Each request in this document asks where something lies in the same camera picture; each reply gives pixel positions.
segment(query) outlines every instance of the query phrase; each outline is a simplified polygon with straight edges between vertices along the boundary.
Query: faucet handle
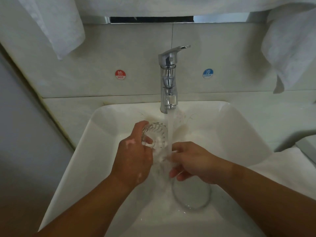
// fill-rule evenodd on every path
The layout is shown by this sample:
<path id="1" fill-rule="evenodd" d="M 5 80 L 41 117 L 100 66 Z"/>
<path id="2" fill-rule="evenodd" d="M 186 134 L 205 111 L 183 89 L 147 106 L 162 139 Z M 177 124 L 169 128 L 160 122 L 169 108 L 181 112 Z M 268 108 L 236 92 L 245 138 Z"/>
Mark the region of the faucet handle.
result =
<path id="1" fill-rule="evenodd" d="M 159 59 L 159 65 L 161 66 L 172 66 L 177 63 L 177 53 L 181 51 L 182 49 L 186 49 L 191 47 L 191 45 L 188 46 L 178 46 L 175 48 L 172 48 L 168 51 L 165 51 L 162 54 L 158 55 Z"/>

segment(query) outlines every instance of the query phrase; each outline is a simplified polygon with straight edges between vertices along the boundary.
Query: running water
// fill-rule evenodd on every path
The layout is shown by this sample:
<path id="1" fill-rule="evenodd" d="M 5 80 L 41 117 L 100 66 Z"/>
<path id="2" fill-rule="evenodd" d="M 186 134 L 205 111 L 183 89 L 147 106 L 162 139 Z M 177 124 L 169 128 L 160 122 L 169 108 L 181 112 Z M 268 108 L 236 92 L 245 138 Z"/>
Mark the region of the running water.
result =
<path id="1" fill-rule="evenodd" d="M 173 119 L 175 109 L 167 109 L 168 114 L 168 147 L 167 147 L 167 156 L 171 156 L 172 153 L 172 135 L 173 135 Z"/>

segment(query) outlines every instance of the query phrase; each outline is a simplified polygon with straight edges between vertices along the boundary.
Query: tile wall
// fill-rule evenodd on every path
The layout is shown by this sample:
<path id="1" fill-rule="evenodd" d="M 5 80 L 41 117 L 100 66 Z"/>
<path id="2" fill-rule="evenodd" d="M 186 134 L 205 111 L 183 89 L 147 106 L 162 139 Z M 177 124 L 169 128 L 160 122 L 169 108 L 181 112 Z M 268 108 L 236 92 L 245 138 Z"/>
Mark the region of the tile wall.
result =
<path id="1" fill-rule="evenodd" d="M 272 149 L 298 131 L 316 130 L 316 60 L 299 82 L 272 93 L 276 75 L 260 51 L 267 25 L 86 25 L 86 40 L 62 61 L 17 0 L 0 0 L 0 42 L 71 140 L 77 144 L 91 114 L 103 105 L 160 100 L 157 55 L 178 55 L 180 101 L 233 103 Z M 202 73 L 212 68 L 214 76 Z M 117 80 L 115 71 L 126 72 Z"/>

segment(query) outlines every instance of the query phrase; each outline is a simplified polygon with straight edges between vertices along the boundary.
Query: towel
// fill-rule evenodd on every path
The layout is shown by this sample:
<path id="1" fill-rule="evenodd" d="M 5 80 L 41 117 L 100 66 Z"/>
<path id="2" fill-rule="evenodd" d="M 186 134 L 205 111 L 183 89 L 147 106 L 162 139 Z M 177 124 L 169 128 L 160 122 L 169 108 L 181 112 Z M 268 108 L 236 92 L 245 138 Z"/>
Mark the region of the towel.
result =
<path id="1" fill-rule="evenodd" d="M 85 39 L 74 0 L 19 0 L 46 35 L 57 58 L 62 59 Z"/>
<path id="2" fill-rule="evenodd" d="M 80 15 L 195 16 L 273 9 L 262 52 L 289 90 L 316 56 L 316 0 L 19 0 L 62 58 L 84 40 Z"/>
<path id="3" fill-rule="evenodd" d="M 297 147 L 273 153 L 249 168 L 316 200 L 316 167 Z"/>

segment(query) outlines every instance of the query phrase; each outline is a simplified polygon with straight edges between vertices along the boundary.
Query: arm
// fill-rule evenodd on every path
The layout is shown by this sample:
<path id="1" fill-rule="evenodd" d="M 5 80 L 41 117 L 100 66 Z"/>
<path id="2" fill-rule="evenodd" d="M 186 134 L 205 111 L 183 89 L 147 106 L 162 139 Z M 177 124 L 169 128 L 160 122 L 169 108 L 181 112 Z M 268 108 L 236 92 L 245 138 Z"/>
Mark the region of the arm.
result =
<path id="1" fill-rule="evenodd" d="M 316 201 L 246 167 L 212 155 L 192 143 L 175 143 L 170 172 L 183 181 L 197 175 L 218 184 L 251 216 L 267 236 L 315 236 Z"/>
<path id="2" fill-rule="evenodd" d="M 132 134 L 120 142 L 110 175 L 35 237 L 105 235 L 118 208 L 148 177 L 153 162 L 152 150 L 141 141 L 147 123 L 136 123 Z"/>

